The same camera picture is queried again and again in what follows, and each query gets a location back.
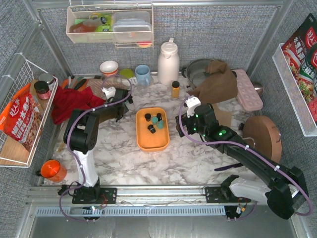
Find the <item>brown cloth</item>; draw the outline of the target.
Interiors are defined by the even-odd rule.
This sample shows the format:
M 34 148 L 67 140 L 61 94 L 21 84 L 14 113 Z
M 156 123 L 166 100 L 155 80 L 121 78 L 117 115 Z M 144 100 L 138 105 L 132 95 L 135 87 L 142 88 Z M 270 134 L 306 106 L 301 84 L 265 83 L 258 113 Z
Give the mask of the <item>brown cloth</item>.
M 209 76 L 194 90 L 187 92 L 190 96 L 198 97 L 202 104 L 216 104 L 237 96 L 236 76 L 227 63 L 213 60 L 205 67 L 205 72 Z

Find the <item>orange storage basket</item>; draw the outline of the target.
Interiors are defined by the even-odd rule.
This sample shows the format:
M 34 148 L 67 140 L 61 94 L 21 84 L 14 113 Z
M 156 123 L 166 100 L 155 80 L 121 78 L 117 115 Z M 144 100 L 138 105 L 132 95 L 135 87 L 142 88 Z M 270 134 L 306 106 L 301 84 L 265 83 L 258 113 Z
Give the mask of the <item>orange storage basket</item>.
M 166 112 L 160 107 L 143 108 L 136 113 L 137 144 L 144 152 L 164 150 L 170 143 Z

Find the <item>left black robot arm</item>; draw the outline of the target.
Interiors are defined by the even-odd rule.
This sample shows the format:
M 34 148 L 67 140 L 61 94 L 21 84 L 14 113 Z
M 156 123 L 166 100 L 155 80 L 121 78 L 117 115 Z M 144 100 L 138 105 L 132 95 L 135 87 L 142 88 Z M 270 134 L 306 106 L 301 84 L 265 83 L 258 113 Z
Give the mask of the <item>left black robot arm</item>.
M 79 173 L 79 184 L 94 187 L 99 181 L 93 149 L 96 145 L 100 120 L 119 121 L 128 112 L 126 103 L 133 103 L 132 91 L 105 89 L 106 102 L 92 109 L 74 109 L 68 121 L 63 140 L 74 155 Z

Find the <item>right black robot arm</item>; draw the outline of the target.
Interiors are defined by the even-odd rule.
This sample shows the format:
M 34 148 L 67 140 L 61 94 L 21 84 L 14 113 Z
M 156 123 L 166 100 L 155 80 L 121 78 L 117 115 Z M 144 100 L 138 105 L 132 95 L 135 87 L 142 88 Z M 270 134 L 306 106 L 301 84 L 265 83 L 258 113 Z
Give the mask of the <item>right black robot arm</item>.
M 293 214 L 310 216 L 314 207 L 309 198 L 304 173 L 296 166 L 288 168 L 274 162 L 251 148 L 241 136 L 227 126 L 220 125 L 211 104 L 201 104 L 197 97 L 186 97 L 181 103 L 187 113 L 176 116 L 180 137 L 212 147 L 237 160 L 256 174 L 268 187 L 261 198 L 255 191 L 240 193 L 241 197 L 267 203 L 271 211 L 288 220 Z

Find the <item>brown cork mat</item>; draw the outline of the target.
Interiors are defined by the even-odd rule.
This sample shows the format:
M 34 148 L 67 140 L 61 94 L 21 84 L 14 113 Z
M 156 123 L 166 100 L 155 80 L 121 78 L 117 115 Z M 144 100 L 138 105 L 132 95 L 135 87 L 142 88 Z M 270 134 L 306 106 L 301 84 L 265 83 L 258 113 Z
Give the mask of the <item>brown cork mat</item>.
M 223 126 L 231 127 L 232 113 L 220 110 L 217 104 L 213 104 L 212 106 L 218 123 Z

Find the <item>green lidded cup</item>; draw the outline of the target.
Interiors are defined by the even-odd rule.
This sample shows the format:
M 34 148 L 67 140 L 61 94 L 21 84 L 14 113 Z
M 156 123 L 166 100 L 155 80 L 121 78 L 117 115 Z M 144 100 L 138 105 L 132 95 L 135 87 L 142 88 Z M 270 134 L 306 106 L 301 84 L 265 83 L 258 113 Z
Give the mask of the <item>green lidded cup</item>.
M 137 79 L 133 73 L 133 71 L 129 68 L 125 68 L 122 69 L 119 74 L 121 75 L 121 83 L 125 86 L 130 86 L 130 83 L 128 82 L 128 80 L 133 84 L 133 85 L 137 85 Z

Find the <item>orange juice bottle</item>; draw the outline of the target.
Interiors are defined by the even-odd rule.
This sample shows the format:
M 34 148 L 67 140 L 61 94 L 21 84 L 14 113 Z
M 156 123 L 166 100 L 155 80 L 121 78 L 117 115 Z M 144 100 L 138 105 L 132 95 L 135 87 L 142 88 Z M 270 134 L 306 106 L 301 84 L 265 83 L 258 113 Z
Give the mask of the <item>orange juice bottle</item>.
M 180 92 L 180 83 L 178 81 L 173 81 L 171 85 L 171 97 L 178 98 Z

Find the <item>steel pot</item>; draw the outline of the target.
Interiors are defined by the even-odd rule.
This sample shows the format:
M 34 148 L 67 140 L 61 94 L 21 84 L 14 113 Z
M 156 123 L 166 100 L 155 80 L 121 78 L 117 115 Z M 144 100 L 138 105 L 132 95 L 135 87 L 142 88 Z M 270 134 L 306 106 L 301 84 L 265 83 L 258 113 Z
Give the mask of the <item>steel pot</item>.
M 214 59 L 197 59 L 181 69 L 181 74 L 189 80 L 190 86 L 195 89 L 209 76 L 206 69 Z

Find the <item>orange plate with utensils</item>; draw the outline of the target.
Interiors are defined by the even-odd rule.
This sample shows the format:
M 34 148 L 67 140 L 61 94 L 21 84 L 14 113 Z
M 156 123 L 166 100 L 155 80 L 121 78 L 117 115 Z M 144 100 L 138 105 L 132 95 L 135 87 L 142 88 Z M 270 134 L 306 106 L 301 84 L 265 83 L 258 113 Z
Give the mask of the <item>orange plate with utensils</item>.
M 70 88 L 81 92 L 87 87 L 88 81 L 89 80 L 84 77 L 69 77 L 62 82 L 61 87 L 62 89 Z

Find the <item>red satin cloth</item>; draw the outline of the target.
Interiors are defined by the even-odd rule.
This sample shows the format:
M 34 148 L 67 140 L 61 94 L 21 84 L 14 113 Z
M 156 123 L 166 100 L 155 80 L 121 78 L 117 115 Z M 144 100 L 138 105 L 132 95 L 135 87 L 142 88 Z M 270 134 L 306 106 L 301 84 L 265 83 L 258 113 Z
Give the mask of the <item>red satin cloth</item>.
M 88 110 L 101 106 L 104 102 L 104 99 L 93 94 L 90 87 L 79 92 L 58 86 L 53 99 L 53 122 L 59 125 L 70 118 L 74 109 Z

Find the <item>silver lidded jar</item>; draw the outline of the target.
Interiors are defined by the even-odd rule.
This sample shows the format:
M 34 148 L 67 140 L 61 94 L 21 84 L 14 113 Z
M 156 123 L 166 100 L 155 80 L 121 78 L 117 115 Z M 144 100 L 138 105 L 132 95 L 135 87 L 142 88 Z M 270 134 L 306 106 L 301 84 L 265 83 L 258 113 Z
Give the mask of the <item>silver lidded jar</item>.
M 49 73 L 42 73 L 39 75 L 38 80 L 46 82 L 49 86 L 50 91 L 53 90 L 54 82 L 55 82 L 55 78 L 53 77 L 53 75 Z

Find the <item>orange round lid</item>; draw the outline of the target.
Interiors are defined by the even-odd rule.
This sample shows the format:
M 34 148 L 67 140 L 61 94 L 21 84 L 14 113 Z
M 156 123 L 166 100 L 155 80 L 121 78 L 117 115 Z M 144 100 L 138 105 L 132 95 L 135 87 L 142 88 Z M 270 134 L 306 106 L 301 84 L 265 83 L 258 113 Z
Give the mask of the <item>orange round lid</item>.
M 59 161 L 51 159 L 45 162 L 41 169 L 35 172 L 38 177 L 43 177 L 52 182 L 61 182 L 65 179 L 67 169 Z

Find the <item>red snack bag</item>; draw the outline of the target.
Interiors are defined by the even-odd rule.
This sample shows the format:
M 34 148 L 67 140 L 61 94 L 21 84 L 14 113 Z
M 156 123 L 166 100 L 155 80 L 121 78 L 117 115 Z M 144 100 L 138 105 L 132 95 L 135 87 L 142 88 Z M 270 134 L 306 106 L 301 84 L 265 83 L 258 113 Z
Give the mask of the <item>red snack bag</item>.
M 21 88 L 7 104 L 0 115 L 0 130 L 19 142 L 30 152 L 41 132 L 41 114 L 33 107 L 33 95 L 30 93 L 31 84 Z

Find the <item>white side rack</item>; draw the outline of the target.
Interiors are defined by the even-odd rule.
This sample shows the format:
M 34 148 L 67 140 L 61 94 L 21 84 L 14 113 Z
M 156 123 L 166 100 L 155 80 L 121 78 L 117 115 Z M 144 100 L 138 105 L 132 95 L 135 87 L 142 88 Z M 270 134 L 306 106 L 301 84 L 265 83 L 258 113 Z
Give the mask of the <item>white side rack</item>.
M 287 64 L 286 58 L 282 52 L 282 45 L 283 43 L 279 43 L 275 53 L 272 56 L 272 60 L 286 90 L 303 136 L 316 137 L 317 125 L 312 114 L 310 113 L 300 89 L 297 86 L 297 82 L 292 74 L 292 71 Z

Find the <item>clear wall shelf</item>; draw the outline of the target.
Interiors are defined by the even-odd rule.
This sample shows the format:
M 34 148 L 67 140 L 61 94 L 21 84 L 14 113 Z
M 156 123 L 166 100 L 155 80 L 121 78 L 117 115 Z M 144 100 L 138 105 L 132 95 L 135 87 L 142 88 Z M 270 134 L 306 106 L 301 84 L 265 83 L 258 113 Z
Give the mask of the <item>clear wall shelf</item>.
M 95 4 L 67 8 L 66 34 L 73 43 L 113 43 L 117 48 L 148 48 L 154 45 L 154 14 L 150 4 Z M 150 13 L 152 40 L 117 42 L 112 26 L 116 12 L 147 11 Z

